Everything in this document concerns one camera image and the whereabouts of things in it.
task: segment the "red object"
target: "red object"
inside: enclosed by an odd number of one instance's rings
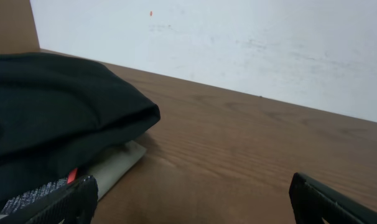
[[[68,184],[75,180],[75,177],[77,176],[77,171],[78,171],[78,168],[75,168],[70,172],[67,179]]]

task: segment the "wall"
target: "wall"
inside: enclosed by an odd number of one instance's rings
[[[0,0],[0,54],[39,51],[29,0]]]
[[[43,49],[377,122],[377,0],[31,3]]]

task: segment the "wooden table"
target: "wooden table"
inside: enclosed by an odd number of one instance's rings
[[[377,211],[377,123],[106,65],[162,118],[93,223],[295,223],[298,171]]]

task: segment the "brown panel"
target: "brown panel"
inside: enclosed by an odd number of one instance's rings
[[[377,211],[377,123],[105,65],[162,118],[93,223],[294,223],[298,171]]]
[[[39,51],[29,0],[0,0],[0,54]]]

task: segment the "black cloth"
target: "black cloth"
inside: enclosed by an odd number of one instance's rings
[[[0,55],[0,202],[65,177],[158,120],[157,105],[100,63]]]

